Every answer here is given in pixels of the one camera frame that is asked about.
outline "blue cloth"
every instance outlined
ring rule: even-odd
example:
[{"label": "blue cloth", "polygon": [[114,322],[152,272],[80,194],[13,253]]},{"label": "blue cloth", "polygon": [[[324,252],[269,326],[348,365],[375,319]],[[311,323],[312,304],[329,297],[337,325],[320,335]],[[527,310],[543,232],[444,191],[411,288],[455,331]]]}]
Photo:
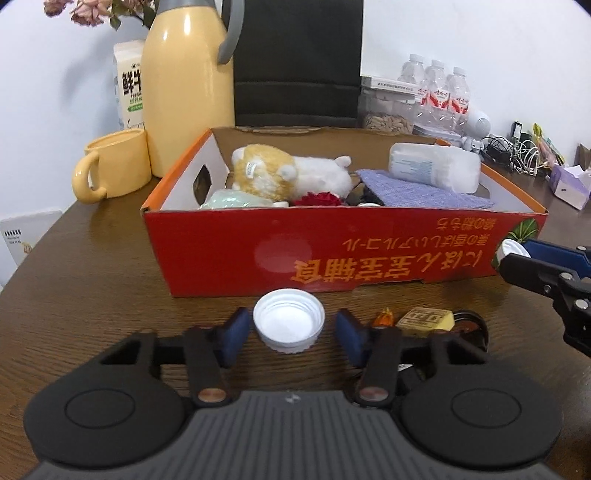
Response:
[{"label": "blue cloth", "polygon": [[431,185],[393,179],[385,170],[358,170],[363,183],[388,207],[486,209],[495,204],[489,199],[454,193]]}]

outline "thermos handle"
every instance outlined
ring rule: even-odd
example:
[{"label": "thermos handle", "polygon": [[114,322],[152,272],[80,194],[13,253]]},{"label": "thermos handle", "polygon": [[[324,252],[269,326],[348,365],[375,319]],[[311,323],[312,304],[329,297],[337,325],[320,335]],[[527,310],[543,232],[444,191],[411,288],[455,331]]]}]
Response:
[{"label": "thermos handle", "polygon": [[240,38],[240,32],[242,31],[242,22],[244,21],[244,0],[232,0],[232,9],[230,11],[230,21],[228,22],[228,34],[226,40],[220,45],[220,49],[217,51],[217,64],[225,65],[230,61],[238,39]]}]

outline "red cardboard box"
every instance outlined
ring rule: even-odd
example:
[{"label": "red cardboard box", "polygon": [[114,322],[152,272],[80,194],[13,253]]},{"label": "red cardboard box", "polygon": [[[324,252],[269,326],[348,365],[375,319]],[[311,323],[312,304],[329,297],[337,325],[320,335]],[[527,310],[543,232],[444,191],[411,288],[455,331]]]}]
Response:
[{"label": "red cardboard box", "polygon": [[268,144],[292,155],[350,155],[349,171],[387,170],[395,142],[432,138],[357,129],[207,131],[142,207],[154,254],[174,296],[258,295],[275,288],[352,290],[361,284],[494,275],[504,238],[537,236],[545,209],[482,166],[491,210],[290,207],[198,210],[231,177],[234,149]]}]

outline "bottle label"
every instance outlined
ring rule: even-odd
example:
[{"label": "bottle label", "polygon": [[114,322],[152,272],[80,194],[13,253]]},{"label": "bottle label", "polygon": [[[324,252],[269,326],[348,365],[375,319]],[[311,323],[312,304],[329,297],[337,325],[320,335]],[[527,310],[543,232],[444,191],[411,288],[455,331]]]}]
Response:
[{"label": "bottle label", "polygon": [[425,105],[427,103],[427,95],[429,95],[429,90],[426,88],[419,88],[418,96],[421,98],[421,105]]},{"label": "bottle label", "polygon": [[447,109],[449,103],[449,90],[443,90],[438,88],[432,92],[429,92],[427,98],[427,105],[434,106],[436,108]]},{"label": "bottle label", "polygon": [[449,109],[452,112],[466,114],[468,113],[468,105],[470,104],[470,100],[464,97],[454,97],[450,98],[449,102]]},{"label": "bottle label", "polygon": [[390,172],[395,178],[427,185],[433,184],[433,160],[404,158],[403,155],[390,158]]}]

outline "blue gripper pad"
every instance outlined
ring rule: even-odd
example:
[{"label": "blue gripper pad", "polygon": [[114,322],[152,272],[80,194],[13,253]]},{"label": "blue gripper pad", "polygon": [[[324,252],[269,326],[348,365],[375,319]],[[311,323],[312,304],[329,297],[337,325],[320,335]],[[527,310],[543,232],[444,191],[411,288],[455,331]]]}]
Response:
[{"label": "blue gripper pad", "polygon": [[591,277],[591,264],[583,251],[560,247],[541,240],[528,240],[523,246],[531,258],[575,270],[580,278]]},{"label": "blue gripper pad", "polygon": [[238,309],[223,326],[222,367],[231,367],[248,338],[251,329],[251,314],[246,308]]},{"label": "blue gripper pad", "polygon": [[349,363],[355,368],[364,368],[369,358],[369,351],[365,349],[369,333],[347,310],[336,314],[336,337]]}]

